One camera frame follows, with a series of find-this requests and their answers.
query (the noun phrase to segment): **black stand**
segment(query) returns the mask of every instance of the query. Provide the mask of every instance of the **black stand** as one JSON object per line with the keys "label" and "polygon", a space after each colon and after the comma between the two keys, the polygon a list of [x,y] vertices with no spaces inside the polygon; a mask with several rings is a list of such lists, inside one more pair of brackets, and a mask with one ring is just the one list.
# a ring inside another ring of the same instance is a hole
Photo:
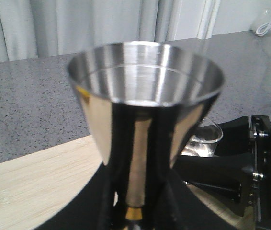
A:
{"label": "black stand", "polygon": [[[101,226],[109,226],[109,218],[101,218],[104,184],[105,167],[101,165],[82,191],[36,230],[95,230]],[[235,230],[206,207],[174,171],[169,174],[169,183],[165,186],[156,209],[157,230]],[[175,212],[171,215],[174,214],[176,223],[182,223],[182,226],[173,226],[175,223],[169,215],[169,210]]]}
{"label": "black stand", "polygon": [[[237,215],[243,216],[244,209],[253,205],[256,229],[271,230],[271,123],[266,116],[253,115],[251,124],[248,117],[241,117],[221,128],[224,137],[215,151],[219,157],[178,158],[153,211],[156,230],[235,230],[183,180],[210,193]],[[111,226],[114,191],[106,177],[101,165],[82,191],[36,230],[123,229],[124,223],[117,225],[120,228]],[[120,214],[119,206],[115,208]]]}

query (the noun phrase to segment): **stainless steel funnel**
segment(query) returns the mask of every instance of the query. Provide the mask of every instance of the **stainless steel funnel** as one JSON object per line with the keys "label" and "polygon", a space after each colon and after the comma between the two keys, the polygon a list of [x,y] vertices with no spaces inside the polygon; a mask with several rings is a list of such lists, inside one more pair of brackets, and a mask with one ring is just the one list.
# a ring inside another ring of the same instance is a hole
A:
{"label": "stainless steel funnel", "polygon": [[[126,42],[76,55],[68,70],[110,179],[127,207],[151,207],[223,85],[219,67],[167,44]],[[141,219],[134,210],[127,219]]]}

